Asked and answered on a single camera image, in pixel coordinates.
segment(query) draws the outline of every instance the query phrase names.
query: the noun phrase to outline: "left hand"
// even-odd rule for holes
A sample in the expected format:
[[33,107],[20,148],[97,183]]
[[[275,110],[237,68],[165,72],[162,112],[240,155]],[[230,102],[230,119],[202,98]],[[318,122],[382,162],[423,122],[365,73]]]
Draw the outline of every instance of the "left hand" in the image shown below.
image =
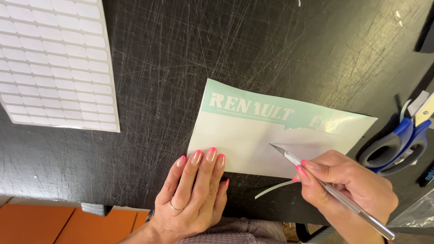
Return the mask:
[[229,180],[220,182],[224,166],[225,156],[217,156],[215,148],[211,148],[204,157],[202,151],[197,150],[188,161],[181,156],[173,164],[155,199],[152,220],[120,244],[171,244],[217,224],[227,200]]

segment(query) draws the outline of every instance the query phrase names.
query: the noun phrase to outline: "gray sweater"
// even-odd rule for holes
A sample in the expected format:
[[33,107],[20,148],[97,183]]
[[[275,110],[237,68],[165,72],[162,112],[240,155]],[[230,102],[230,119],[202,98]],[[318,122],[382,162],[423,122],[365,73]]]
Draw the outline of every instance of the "gray sweater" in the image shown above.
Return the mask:
[[287,244],[282,222],[222,218],[204,233],[176,244]]

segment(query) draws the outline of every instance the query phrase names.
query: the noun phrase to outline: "paper scrap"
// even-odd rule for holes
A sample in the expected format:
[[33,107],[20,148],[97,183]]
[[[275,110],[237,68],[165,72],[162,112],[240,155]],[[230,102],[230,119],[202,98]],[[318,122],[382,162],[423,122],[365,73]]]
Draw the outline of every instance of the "paper scrap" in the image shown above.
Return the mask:
[[295,166],[269,143],[300,159],[346,154],[376,120],[208,79],[188,153],[215,147],[227,172],[292,178]]

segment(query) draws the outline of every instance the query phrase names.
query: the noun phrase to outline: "right hand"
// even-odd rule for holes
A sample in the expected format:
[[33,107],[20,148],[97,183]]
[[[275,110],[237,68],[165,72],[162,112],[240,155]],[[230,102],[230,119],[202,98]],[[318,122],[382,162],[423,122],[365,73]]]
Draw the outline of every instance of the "right hand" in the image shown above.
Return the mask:
[[318,208],[349,244],[383,244],[382,236],[360,216],[330,195],[315,179],[333,186],[383,225],[398,205],[389,180],[337,151],[328,151],[310,161],[307,170],[297,166],[293,181],[302,183],[303,198]]

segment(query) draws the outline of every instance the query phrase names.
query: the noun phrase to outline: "scratched table surface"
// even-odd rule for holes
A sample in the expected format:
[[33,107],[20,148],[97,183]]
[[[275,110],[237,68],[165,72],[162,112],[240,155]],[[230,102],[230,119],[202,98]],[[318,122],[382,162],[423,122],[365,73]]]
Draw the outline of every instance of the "scratched table surface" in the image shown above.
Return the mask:
[[[393,129],[405,100],[434,92],[434,54],[414,51],[431,0],[103,3],[121,133],[15,125],[0,109],[0,195],[153,208],[187,150],[207,78],[378,117],[353,158],[385,125]],[[433,145],[434,131],[428,137]],[[415,181],[432,148],[388,177],[400,199],[392,217],[429,190]],[[327,224],[300,184],[255,200],[287,179],[225,176],[225,216]]]

